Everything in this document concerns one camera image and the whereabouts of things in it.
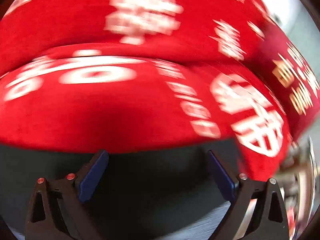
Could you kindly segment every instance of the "blue gripper pad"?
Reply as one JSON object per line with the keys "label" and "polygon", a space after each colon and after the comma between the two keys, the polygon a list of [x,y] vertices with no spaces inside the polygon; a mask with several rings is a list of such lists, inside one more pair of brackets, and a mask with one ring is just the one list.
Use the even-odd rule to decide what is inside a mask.
{"label": "blue gripper pad", "polygon": [[238,179],[228,168],[228,164],[223,164],[212,151],[207,152],[207,159],[209,172],[213,175],[223,198],[231,203],[234,202],[239,187]]}
{"label": "blue gripper pad", "polygon": [[78,197],[81,203],[84,203],[92,197],[106,167],[108,166],[108,162],[109,154],[106,151],[102,151],[79,184]]}

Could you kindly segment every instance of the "gray wall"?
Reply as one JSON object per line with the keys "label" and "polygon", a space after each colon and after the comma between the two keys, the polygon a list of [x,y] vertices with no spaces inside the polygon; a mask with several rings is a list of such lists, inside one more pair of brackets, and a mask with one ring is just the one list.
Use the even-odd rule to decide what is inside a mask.
{"label": "gray wall", "polygon": [[287,36],[320,79],[320,32],[304,7]]}

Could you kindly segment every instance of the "red fabric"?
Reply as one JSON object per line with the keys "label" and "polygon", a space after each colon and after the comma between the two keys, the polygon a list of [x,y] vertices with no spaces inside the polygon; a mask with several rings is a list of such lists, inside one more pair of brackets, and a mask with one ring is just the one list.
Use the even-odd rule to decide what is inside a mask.
{"label": "red fabric", "polygon": [[139,46],[121,44],[124,36],[105,29],[106,16],[117,9],[110,0],[30,0],[0,22],[0,76],[26,64],[46,49],[79,43],[103,43],[108,55],[161,58],[174,62],[226,60],[218,52],[215,21],[239,31],[244,57],[261,41],[248,26],[263,22],[253,0],[175,0],[183,8],[172,16],[180,26],[171,35],[145,34]]}
{"label": "red fabric", "polygon": [[[289,135],[286,117],[269,90],[240,63],[185,67],[145,58],[123,63],[132,59],[105,56],[44,60],[23,66],[1,80],[3,143],[63,152],[107,149],[125,153],[241,135],[232,125],[257,116],[255,110],[250,107],[227,113],[212,92],[212,82],[219,75],[237,72],[246,81],[229,86],[253,85],[270,102],[265,109],[276,110],[283,120],[281,147],[272,157],[239,143],[248,175],[268,179],[285,156]],[[182,90],[177,90],[176,83],[184,85]],[[209,132],[199,125],[204,121],[210,124]],[[252,130],[247,127],[244,134],[247,132]],[[266,134],[264,140],[270,148]]]}
{"label": "red fabric", "polygon": [[244,64],[274,92],[297,140],[319,114],[320,87],[308,63],[277,25],[266,22],[262,30],[263,43]]}

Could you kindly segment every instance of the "metal screw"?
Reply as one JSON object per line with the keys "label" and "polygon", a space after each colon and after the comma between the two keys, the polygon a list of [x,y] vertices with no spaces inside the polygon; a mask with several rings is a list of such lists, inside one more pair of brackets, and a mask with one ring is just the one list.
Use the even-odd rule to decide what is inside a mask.
{"label": "metal screw", "polygon": [[270,179],[269,179],[269,182],[270,182],[271,184],[273,184],[273,185],[277,184],[277,181],[276,181],[276,179],[274,179],[274,178],[270,178]]}
{"label": "metal screw", "polygon": [[242,179],[242,180],[246,180],[248,178],[248,176],[244,173],[240,173],[239,174],[239,178]]}
{"label": "metal screw", "polygon": [[73,180],[76,177],[74,173],[70,173],[66,176],[67,180]]}
{"label": "metal screw", "polygon": [[44,183],[44,178],[39,178],[39,179],[37,180],[37,182],[38,182],[38,184]]}

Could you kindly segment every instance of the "red cloth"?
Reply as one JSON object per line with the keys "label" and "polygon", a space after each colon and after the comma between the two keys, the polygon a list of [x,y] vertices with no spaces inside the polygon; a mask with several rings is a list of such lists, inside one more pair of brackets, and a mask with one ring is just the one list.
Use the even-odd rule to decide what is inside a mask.
{"label": "red cloth", "polygon": [[[262,32],[269,20],[265,10],[261,0],[16,0],[0,22],[0,75],[10,71],[0,81],[0,140],[32,149],[95,152],[106,148],[120,153],[236,135],[242,140],[246,172],[265,180],[284,158],[290,140],[287,119],[263,83],[234,60],[243,60],[265,80],[272,75],[270,68],[259,72],[261,65],[251,64],[264,36],[269,39],[268,32]],[[75,58],[97,55],[159,58],[181,65],[168,63],[159,70],[147,59],[111,64],[105,57],[100,60],[106,62],[98,57]],[[40,56],[44,57],[25,65]],[[65,76],[71,70],[43,70],[66,64],[82,66],[73,70],[77,77]],[[65,84],[71,79],[88,80],[81,76],[88,74],[79,73],[88,68],[94,70],[92,79],[103,82]],[[263,110],[238,87],[256,111],[221,109],[221,97],[221,102],[216,101],[220,90],[212,92],[211,87],[220,73],[244,77],[270,105],[252,90],[266,104]],[[119,76],[126,78],[119,81]],[[178,86],[190,94],[177,97],[172,90],[176,85],[166,82],[192,90]],[[273,92],[282,103],[279,92]],[[183,108],[181,96],[189,100]],[[190,116],[188,111],[197,114]],[[255,118],[249,127],[250,117]],[[261,129],[265,123],[268,129]],[[253,127],[249,140],[243,134]],[[264,151],[258,149],[263,141]],[[248,142],[255,150],[248,148]]]}
{"label": "red cloth", "polygon": [[[0,22],[0,76],[38,57],[46,49],[79,43],[103,43],[108,55],[116,56],[161,58],[181,63],[226,60],[228,58],[218,52],[218,42],[213,39],[219,38],[215,32],[218,24],[214,21],[221,20],[239,31],[244,57],[249,57],[260,42],[247,23],[252,21],[259,25],[263,22],[252,0],[116,0],[149,6],[151,10],[142,11],[164,17],[155,23],[156,26],[151,25],[165,34],[147,33],[139,46],[123,44],[120,40],[124,35],[109,31],[106,17],[109,19],[111,14],[128,12],[128,9],[110,5],[113,1],[29,0],[10,10]],[[260,0],[255,1],[263,6]],[[130,13],[142,15],[140,11]]]}
{"label": "red cloth", "polygon": [[[3,143],[63,152],[107,149],[125,153],[236,134],[244,136],[239,147],[246,172],[260,180],[272,176],[285,156],[286,116],[263,83],[240,63],[185,67],[154,59],[108,56],[44,60],[25,65],[1,81]],[[228,89],[220,82],[236,89],[242,99],[230,101]],[[263,96],[252,96],[255,90],[250,84]],[[244,107],[225,110],[223,98],[231,102],[227,108]],[[248,98],[258,100],[267,111],[258,108],[261,120],[256,120],[258,112]],[[238,130],[240,123],[243,131]]]}
{"label": "red cloth", "polygon": [[319,114],[320,86],[306,60],[277,25],[266,22],[262,30],[264,41],[244,64],[274,92],[296,141]]}

